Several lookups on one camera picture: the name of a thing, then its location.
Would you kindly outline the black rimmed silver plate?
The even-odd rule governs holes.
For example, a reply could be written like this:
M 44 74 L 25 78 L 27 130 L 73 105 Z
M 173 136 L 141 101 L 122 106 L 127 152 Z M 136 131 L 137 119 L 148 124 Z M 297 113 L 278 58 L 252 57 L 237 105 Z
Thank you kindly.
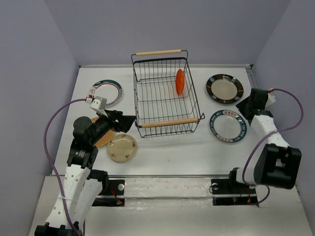
M 227 74 L 210 77 L 206 83 L 206 91 L 213 100 L 225 105 L 238 102 L 244 94 L 242 83 Z

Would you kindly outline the white plate teal lettered rim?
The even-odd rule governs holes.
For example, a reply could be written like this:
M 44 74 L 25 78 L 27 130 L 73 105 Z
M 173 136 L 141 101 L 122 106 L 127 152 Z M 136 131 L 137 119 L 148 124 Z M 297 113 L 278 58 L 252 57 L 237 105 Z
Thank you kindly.
M 236 143 L 247 134 L 245 120 L 235 111 L 219 110 L 212 114 L 209 127 L 213 135 L 226 143 Z

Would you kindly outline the orange plate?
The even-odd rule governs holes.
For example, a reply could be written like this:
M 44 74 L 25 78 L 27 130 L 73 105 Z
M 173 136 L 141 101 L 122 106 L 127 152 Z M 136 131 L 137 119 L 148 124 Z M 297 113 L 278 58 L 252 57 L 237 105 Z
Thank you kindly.
M 175 85 L 177 94 L 181 95 L 185 88 L 185 74 L 182 69 L 177 71 Z

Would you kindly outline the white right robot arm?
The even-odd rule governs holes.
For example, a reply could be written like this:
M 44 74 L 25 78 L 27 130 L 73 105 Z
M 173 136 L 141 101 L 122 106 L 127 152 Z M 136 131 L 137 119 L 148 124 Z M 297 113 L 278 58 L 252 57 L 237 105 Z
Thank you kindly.
M 275 89 L 253 88 L 237 109 L 260 139 L 242 168 L 234 168 L 226 181 L 227 189 L 237 193 L 247 186 L 266 185 L 292 189 L 295 185 L 302 153 L 284 140 L 283 130 L 275 126 L 266 107 L 276 101 Z

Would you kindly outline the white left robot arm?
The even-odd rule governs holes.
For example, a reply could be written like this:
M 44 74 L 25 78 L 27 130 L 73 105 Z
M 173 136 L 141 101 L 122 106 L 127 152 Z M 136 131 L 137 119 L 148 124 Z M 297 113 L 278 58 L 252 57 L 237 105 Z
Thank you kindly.
M 45 224 L 36 227 L 36 236 L 84 235 L 85 219 L 93 202 L 98 194 L 108 191 L 108 173 L 93 169 L 98 154 L 95 144 L 110 130 L 127 133 L 136 117 L 116 110 L 97 115 L 95 122 L 89 117 L 74 121 L 66 173 L 64 179 L 57 178 L 60 193 Z

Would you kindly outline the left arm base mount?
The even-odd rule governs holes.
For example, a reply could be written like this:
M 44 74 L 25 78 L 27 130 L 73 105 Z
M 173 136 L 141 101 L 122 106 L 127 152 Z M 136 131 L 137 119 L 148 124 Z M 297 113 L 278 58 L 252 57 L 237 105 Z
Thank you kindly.
M 93 207 L 124 207 L 125 180 L 110 179 L 108 187 L 103 188 L 94 200 Z

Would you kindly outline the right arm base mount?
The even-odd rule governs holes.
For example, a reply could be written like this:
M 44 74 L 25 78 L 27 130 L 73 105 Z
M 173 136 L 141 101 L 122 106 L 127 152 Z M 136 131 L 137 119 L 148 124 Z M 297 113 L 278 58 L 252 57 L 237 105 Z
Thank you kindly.
M 245 184 L 231 184 L 227 178 L 211 179 L 209 192 L 213 195 L 213 206 L 247 206 L 258 203 L 255 189 Z

